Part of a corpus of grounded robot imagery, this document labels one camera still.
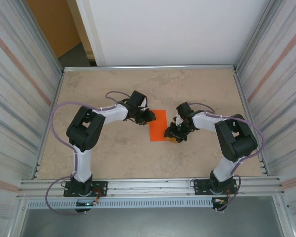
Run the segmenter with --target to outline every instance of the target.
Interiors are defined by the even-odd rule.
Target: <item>white panel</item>
[[[233,64],[269,0],[77,0],[99,66]]]

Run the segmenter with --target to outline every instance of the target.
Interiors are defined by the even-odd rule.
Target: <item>marble-patterned surface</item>
[[[104,95],[110,90],[131,94],[137,90],[148,97],[151,109],[166,109],[168,124],[176,107],[185,101],[212,106],[217,114],[244,114],[231,70],[157,70],[66,72],[58,103],[80,101],[108,106]],[[125,96],[115,94],[116,99]],[[61,107],[54,126],[65,140],[66,129],[79,106]],[[72,150],[48,135],[38,179],[56,179],[73,170]],[[222,157],[215,134],[200,130],[189,134],[187,142],[150,142],[149,126],[130,121],[103,127],[93,150],[94,178],[176,178],[209,176]],[[247,160],[236,171],[242,176],[262,175],[257,158]]]

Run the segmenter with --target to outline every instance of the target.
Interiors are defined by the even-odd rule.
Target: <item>purple cable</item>
[[[247,122],[247,121],[245,121],[243,119],[240,119],[240,118],[229,117],[229,116],[220,116],[220,115],[212,115],[212,114],[208,114],[207,112],[205,112],[205,115],[208,116],[208,117],[217,118],[217,119],[232,119],[232,120],[237,120],[239,122],[243,122],[246,125],[249,125],[250,127],[254,128],[260,134],[260,136],[262,138],[262,145],[261,145],[260,149],[257,150],[256,152],[254,152],[253,154],[239,160],[238,163],[235,165],[235,167],[232,169],[231,174],[233,174],[235,172],[235,170],[239,167],[241,162],[243,162],[246,159],[249,159],[251,157],[256,156],[257,154],[259,154],[264,149],[264,147],[265,147],[265,136],[262,133],[262,131],[257,126],[253,125],[252,123]]]
[[[207,112],[215,114],[215,110],[212,107],[210,107],[209,105],[205,105],[203,103],[198,103],[198,102],[189,103],[189,105],[202,105],[202,106],[205,106],[205,107],[209,108],[210,110],[212,110],[212,111],[206,110]]]
[[[230,199],[230,201],[228,201],[224,206],[222,206],[222,207],[216,209],[216,211],[220,211],[220,210],[224,209],[225,207],[227,207],[229,204],[231,204],[232,201],[234,201],[234,199],[236,198],[236,196],[237,196],[237,194],[238,194],[238,192],[239,192],[239,189],[240,189],[240,186],[241,186],[241,177],[240,177],[239,175],[237,175],[237,174],[234,174],[233,176],[234,176],[234,177],[238,177],[238,179],[239,179],[239,184],[238,184],[237,191],[236,191],[236,193],[234,194],[234,196]]]
[[[56,139],[58,141],[60,141],[62,144],[64,144],[65,146],[69,147],[70,149],[72,149],[74,151],[74,159],[75,159],[75,167],[74,167],[74,173],[71,174],[71,175],[68,175],[68,176],[65,176],[65,177],[61,177],[59,179],[56,179],[54,182],[52,182],[50,184],[50,186],[48,187],[47,191],[46,191],[46,194],[45,194],[45,202],[46,202],[46,205],[48,206],[48,208],[59,214],[59,215],[63,215],[63,216],[77,216],[77,215],[81,215],[83,214],[83,212],[81,213],[65,213],[65,212],[60,212],[60,211],[57,211],[55,210],[54,208],[52,208],[49,203],[48,203],[48,193],[51,189],[51,187],[56,184],[57,182],[59,182],[60,180],[63,180],[63,179],[67,179],[67,178],[71,178],[71,177],[74,177],[77,173],[77,170],[78,170],[78,154],[77,154],[77,150],[72,146],[70,145],[69,143],[65,142],[64,140],[62,140],[56,133],[55,129],[54,129],[54,124],[53,124],[53,119],[54,119],[54,114],[56,112],[56,110],[63,106],[63,105],[80,105],[80,106],[85,106],[85,107],[88,107],[90,109],[93,109],[93,110],[96,110],[96,111],[107,111],[107,110],[111,110],[111,109],[114,109],[116,106],[117,106],[117,101],[112,98],[112,97],[109,97],[108,95],[111,94],[111,93],[119,93],[119,94],[123,94],[123,95],[126,95],[129,97],[128,94],[124,93],[124,92],[121,92],[121,91],[110,91],[108,93],[105,94],[105,98],[108,98],[108,99],[111,99],[115,102],[115,105],[111,106],[111,107],[106,107],[106,108],[96,108],[96,107],[93,107],[93,106],[90,106],[90,105],[87,105],[87,104],[84,104],[84,103],[81,103],[81,102],[77,102],[77,101],[67,101],[67,102],[63,102],[63,103],[60,103],[59,105],[55,106],[55,108],[52,110],[51,114],[50,114],[50,118],[49,118],[49,123],[50,123],[50,130],[52,131],[52,133],[54,134],[54,136],[56,137]]]

